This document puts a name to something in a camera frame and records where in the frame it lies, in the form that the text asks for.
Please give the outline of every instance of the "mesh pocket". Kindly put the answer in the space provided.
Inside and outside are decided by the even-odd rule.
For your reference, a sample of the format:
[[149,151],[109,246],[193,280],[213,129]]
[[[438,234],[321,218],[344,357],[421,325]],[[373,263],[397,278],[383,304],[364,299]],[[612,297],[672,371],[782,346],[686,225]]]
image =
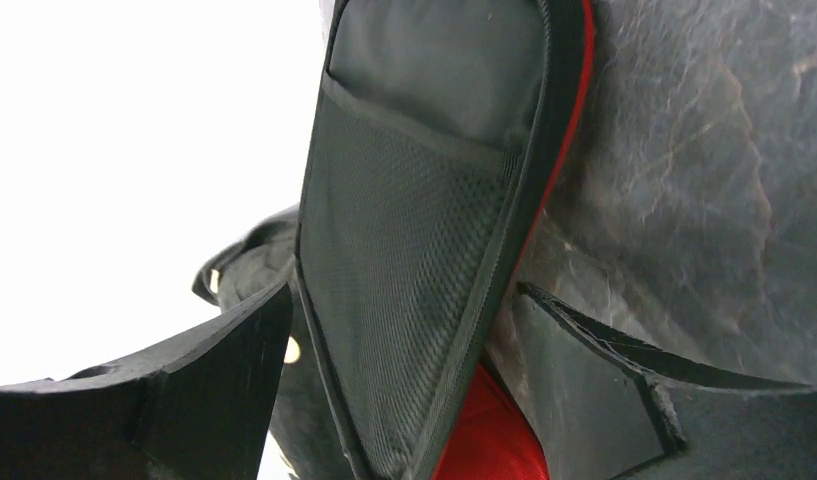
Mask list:
[[317,112],[301,269],[366,459],[398,478],[450,349],[472,340],[458,327],[517,155],[406,133],[336,98]]

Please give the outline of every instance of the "nylon fabric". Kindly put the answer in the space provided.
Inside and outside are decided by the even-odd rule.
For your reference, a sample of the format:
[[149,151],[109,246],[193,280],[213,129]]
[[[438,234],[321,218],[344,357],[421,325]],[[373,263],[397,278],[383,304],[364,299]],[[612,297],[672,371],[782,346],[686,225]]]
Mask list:
[[540,93],[544,25],[533,0],[497,3],[352,0],[329,72],[437,130],[522,148]]
[[479,365],[433,480],[549,480],[526,418]]

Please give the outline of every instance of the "red fabric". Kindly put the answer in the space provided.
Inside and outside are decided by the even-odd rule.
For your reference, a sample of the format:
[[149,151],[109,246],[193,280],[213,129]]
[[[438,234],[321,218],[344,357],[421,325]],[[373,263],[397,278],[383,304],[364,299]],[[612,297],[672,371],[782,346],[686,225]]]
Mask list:
[[479,366],[433,480],[549,480],[526,418]]

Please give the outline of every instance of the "bright background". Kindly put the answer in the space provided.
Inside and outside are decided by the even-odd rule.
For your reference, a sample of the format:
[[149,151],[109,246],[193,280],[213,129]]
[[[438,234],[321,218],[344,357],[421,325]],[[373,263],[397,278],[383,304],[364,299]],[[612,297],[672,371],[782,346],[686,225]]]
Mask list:
[[322,55],[316,0],[0,2],[0,385],[218,313],[190,284],[298,200]]

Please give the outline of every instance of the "red lining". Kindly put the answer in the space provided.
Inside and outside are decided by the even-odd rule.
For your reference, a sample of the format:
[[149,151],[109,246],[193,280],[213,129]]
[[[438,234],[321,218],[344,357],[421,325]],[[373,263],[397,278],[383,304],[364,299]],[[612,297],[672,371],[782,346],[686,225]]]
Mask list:
[[549,480],[538,439],[482,365],[434,480]]
[[593,56],[594,56],[594,41],[596,37],[596,30],[593,23],[593,11],[590,0],[582,0],[582,10],[585,17],[585,51],[582,56],[582,73],[579,75],[579,92],[576,94],[576,102],[573,104],[573,113],[570,115],[570,123],[567,124],[567,131],[564,133],[564,140],[561,142],[561,150],[558,152],[558,157],[555,161],[555,166],[552,168],[552,173],[549,176],[549,181],[546,184],[546,189],[543,192],[538,212],[529,227],[529,233],[526,235],[526,241],[523,242],[523,248],[520,250],[520,256],[517,258],[517,266],[520,265],[520,260],[523,259],[523,254],[526,252],[526,246],[532,239],[532,234],[540,219],[541,212],[549,200],[549,193],[552,187],[555,186],[555,180],[558,179],[558,174],[561,173],[561,167],[567,157],[567,152],[570,150],[570,145],[573,143],[573,137],[576,136],[576,127],[579,124],[579,119],[582,116],[582,110],[585,107],[585,97],[588,93],[588,85],[591,81],[591,74],[593,73]]

